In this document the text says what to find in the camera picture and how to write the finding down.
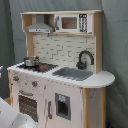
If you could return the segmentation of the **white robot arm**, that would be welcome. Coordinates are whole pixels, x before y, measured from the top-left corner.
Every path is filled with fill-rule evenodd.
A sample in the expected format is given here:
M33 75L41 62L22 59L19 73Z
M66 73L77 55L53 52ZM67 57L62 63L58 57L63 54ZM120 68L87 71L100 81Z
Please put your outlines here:
M16 111L0 97L0 128L37 128L37 125L29 115Z

